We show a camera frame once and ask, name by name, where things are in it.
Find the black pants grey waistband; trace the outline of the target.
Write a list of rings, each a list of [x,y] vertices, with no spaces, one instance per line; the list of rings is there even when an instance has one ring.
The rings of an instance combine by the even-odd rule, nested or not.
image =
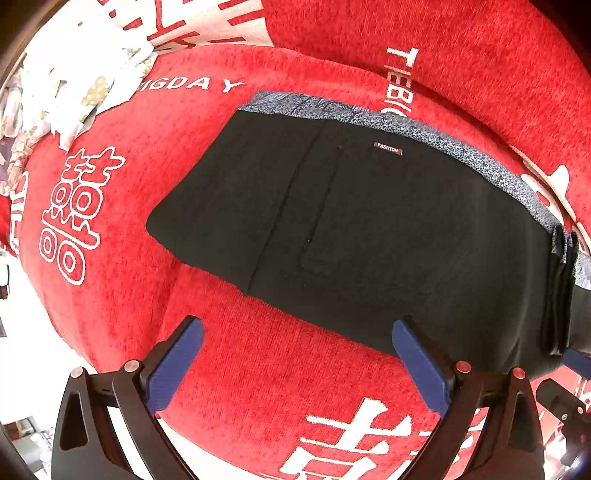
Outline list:
[[[179,261],[391,353],[408,316],[453,356],[553,370],[590,348],[590,258],[502,164],[420,122],[260,91],[150,213]]]

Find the red wedding bedspread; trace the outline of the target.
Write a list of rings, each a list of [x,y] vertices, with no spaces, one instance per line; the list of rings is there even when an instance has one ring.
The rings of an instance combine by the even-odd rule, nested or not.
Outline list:
[[[147,40],[131,99],[69,151],[48,134],[1,205],[1,240],[54,331],[99,372],[185,316],[204,344],[175,432],[269,479],[397,479],[434,429],[402,362],[184,264],[152,210],[260,91],[329,99],[447,134],[530,186],[590,258],[590,7],[576,1],[5,1],[24,46]]]

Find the patterned white pajamas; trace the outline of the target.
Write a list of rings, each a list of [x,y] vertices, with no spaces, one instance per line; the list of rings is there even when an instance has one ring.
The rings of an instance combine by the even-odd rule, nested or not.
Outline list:
[[[153,46],[133,34],[32,41],[1,93],[1,194],[16,189],[44,136],[69,151],[98,114],[131,99],[155,60]]]

